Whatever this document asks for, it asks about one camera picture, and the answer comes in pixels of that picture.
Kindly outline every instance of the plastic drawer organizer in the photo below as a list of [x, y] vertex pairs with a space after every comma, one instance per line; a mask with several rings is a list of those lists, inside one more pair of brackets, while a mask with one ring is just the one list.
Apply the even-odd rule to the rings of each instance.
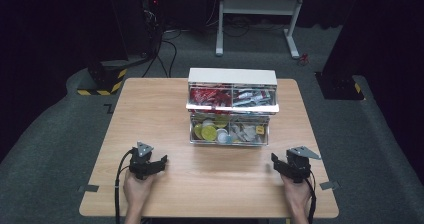
[[268, 145], [270, 116], [279, 111], [276, 92], [271, 70], [191, 68], [190, 143]]

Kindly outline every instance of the gray carpet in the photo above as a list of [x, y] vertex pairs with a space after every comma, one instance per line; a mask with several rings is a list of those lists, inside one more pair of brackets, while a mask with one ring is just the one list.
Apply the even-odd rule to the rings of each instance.
[[[424, 190], [398, 147], [366, 80], [354, 79], [366, 100], [325, 100], [314, 77], [322, 71], [340, 28], [296, 28], [294, 38], [310, 63], [297, 65], [281, 29], [259, 26], [241, 37], [224, 36], [224, 55], [215, 56], [216, 34], [169, 32], [164, 38], [178, 54], [172, 77], [187, 77], [190, 67], [275, 70], [298, 84], [340, 214], [315, 223], [424, 223]], [[227, 28], [238, 35], [240, 29]], [[174, 49], [163, 43], [160, 58], [169, 68]], [[125, 78], [141, 77], [148, 63], [132, 67]], [[115, 106], [113, 96], [79, 96], [86, 77], [69, 78], [68, 95], [42, 113], [22, 134], [0, 166], [0, 223], [114, 223], [113, 217], [83, 217], [79, 205]], [[155, 61], [146, 77], [165, 77]], [[282, 219], [270, 223], [284, 223]]]

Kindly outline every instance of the hand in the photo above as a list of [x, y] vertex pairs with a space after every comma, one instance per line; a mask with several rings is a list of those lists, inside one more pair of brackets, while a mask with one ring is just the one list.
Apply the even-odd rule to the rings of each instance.
[[141, 211], [150, 194], [154, 176], [148, 176], [146, 180], [140, 180], [129, 170], [125, 173], [124, 193], [127, 198], [128, 208], [125, 223], [140, 223]]
[[302, 181], [302, 183], [294, 183], [292, 179], [284, 175], [280, 176], [284, 182], [286, 201], [290, 206], [290, 212], [294, 219], [294, 223], [308, 223], [306, 205], [311, 198], [311, 190], [309, 189], [308, 184], [306, 181]]

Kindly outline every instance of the wooden table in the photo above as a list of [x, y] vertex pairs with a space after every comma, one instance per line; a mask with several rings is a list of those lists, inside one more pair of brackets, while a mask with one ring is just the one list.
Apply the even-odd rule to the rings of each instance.
[[[146, 217], [289, 217], [283, 182], [273, 170], [271, 153], [284, 160], [288, 148], [319, 149], [297, 83], [278, 80], [280, 112], [271, 116], [269, 145], [240, 147], [189, 143], [185, 78], [127, 79], [80, 206], [84, 216], [114, 216], [114, 180], [122, 156], [142, 141], [154, 147], [151, 161], [168, 155], [165, 172], [156, 176], [144, 206]], [[124, 162], [129, 164], [130, 157]], [[315, 218], [333, 218], [338, 207], [323, 161], [311, 159], [317, 182]], [[120, 176], [120, 207], [126, 213]]]

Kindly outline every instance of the white stand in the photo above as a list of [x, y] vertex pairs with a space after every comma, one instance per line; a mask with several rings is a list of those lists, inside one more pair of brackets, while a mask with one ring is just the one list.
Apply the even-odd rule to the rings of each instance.
[[222, 56], [224, 54], [224, 13], [261, 14], [292, 16], [289, 29], [284, 29], [284, 36], [286, 37], [291, 56], [294, 59], [298, 59], [299, 52], [297, 51], [292, 35], [300, 8], [302, 7], [302, 2], [303, 0], [220, 0], [216, 55]]

